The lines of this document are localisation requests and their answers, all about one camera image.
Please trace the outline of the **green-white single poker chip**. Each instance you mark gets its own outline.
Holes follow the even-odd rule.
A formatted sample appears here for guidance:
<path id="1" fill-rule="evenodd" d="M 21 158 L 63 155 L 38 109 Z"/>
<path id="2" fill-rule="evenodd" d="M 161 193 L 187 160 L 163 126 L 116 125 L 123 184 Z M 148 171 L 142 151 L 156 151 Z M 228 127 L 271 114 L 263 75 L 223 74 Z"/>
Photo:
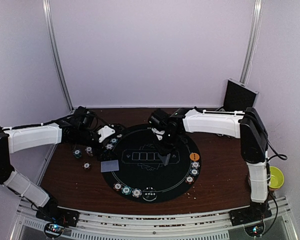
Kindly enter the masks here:
<path id="1" fill-rule="evenodd" d="M 111 144 L 115 145 L 117 142 L 118 142 L 118 139 L 117 138 L 112 138 L 110 140 Z"/>

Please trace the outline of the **orange round dealer button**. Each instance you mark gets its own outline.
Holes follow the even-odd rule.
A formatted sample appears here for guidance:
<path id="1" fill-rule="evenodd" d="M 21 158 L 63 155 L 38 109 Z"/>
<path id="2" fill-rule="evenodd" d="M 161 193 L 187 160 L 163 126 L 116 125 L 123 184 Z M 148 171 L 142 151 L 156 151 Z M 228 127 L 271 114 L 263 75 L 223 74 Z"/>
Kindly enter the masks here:
<path id="1" fill-rule="evenodd" d="M 190 155 L 189 155 L 189 158 L 191 161 L 199 161 L 200 160 L 200 155 L 196 152 L 192 152 Z"/>

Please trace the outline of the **dealt playing card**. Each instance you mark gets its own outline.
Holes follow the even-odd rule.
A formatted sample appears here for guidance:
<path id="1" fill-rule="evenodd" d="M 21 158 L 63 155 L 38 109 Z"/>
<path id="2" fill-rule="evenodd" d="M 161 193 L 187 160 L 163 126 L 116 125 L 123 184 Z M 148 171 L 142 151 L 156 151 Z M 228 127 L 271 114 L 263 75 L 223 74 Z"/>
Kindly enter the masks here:
<path id="1" fill-rule="evenodd" d="M 117 159 L 102 161 L 100 163 L 100 171 L 102 173 L 116 172 L 119 170 L 120 170 L 120 166 L 119 166 L 119 161 Z"/>
<path id="2" fill-rule="evenodd" d="M 160 154 L 158 155 L 159 159 L 161 160 L 164 166 L 167 166 L 169 164 L 170 156 L 171 156 L 170 153 L 167 155 L 160 155 Z"/>

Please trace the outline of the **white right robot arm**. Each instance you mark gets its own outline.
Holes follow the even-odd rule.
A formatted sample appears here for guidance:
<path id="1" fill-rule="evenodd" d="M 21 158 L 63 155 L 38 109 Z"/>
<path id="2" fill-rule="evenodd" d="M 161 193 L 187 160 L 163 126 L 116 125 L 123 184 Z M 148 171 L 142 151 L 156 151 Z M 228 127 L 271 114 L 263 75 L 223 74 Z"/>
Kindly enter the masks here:
<path id="1" fill-rule="evenodd" d="M 254 203 L 247 208 L 246 216 L 256 221 L 266 212 L 263 203 L 268 198 L 268 133 L 253 107 L 232 112 L 179 108 L 172 114 L 158 108 L 151 113 L 148 123 L 156 138 L 156 148 L 163 156 L 177 148 L 185 133 L 210 133 L 239 139 L 240 154 L 250 177 L 250 200 Z"/>

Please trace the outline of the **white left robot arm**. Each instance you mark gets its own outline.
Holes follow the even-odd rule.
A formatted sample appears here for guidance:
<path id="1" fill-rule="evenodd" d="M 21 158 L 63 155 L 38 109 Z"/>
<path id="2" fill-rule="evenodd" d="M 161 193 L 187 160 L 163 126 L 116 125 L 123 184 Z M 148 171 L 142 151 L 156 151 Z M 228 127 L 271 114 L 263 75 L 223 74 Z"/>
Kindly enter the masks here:
<path id="1" fill-rule="evenodd" d="M 100 149 L 103 141 L 116 131 L 107 123 L 98 130 L 93 129 L 92 123 L 98 120 L 93 111 L 80 106 L 72 114 L 49 122 L 0 126 L 0 185 L 42 208 L 43 215 L 51 222 L 59 221 L 62 211 L 56 207 L 53 197 L 13 167 L 10 155 L 25 149 L 63 143 Z"/>

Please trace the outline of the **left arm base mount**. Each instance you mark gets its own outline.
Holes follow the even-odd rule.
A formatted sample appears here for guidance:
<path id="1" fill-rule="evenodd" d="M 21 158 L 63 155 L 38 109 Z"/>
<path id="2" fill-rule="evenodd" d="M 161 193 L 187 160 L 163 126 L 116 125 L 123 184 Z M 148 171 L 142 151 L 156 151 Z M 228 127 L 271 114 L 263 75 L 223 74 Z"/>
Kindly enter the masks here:
<path id="1" fill-rule="evenodd" d="M 65 208 L 58 208 L 56 214 L 44 213 L 37 210 L 35 217 L 47 222 L 56 223 L 63 227 L 76 227 L 79 220 L 80 213 L 76 210 Z"/>

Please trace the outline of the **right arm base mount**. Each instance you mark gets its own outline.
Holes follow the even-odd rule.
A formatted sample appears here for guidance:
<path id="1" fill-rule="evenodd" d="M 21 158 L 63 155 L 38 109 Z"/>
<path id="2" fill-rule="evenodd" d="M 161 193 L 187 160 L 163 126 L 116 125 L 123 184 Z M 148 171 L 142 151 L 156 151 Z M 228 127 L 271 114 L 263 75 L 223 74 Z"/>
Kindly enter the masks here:
<path id="1" fill-rule="evenodd" d="M 261 222 L 265 218 L 269 218 L 271 216 L 272 212 L 270 209 L 266 209 L 265 212 L 261 212 L 251 206 L 234 209 L 229 212 L 230 221 L 233 227 L 253 222 Z"/>

